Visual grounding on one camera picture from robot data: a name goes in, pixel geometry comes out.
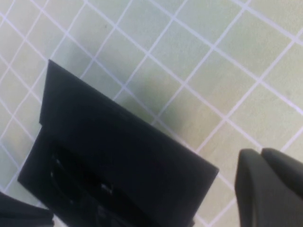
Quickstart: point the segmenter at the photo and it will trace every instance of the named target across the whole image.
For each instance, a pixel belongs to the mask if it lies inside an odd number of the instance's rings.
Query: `black plastic object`
[[[263,149],[261,155],[280,180],[303,199],[303,164],[271,148]]]
[[[240,151],[235,191],[241,227],[303,226],[302,198],[274,171],[286,170],[289,160],[266,149],[262,155],[266,158],[251,149]]]
[[[53,213],[0,193],[1,227],[52,227]]]
[[[62,202],[62,193],[53,186],[49,171],[58,147],[108,182],[105,188],[121,192],[152,221],[150,226],[188,227],[218,173],[197,154],[52,61],[40,123],[42,130],[18,180],[70,226],[81,226],[88,216],[81,218],[83,209]],[[85,192],[91,197],[89,189]]]

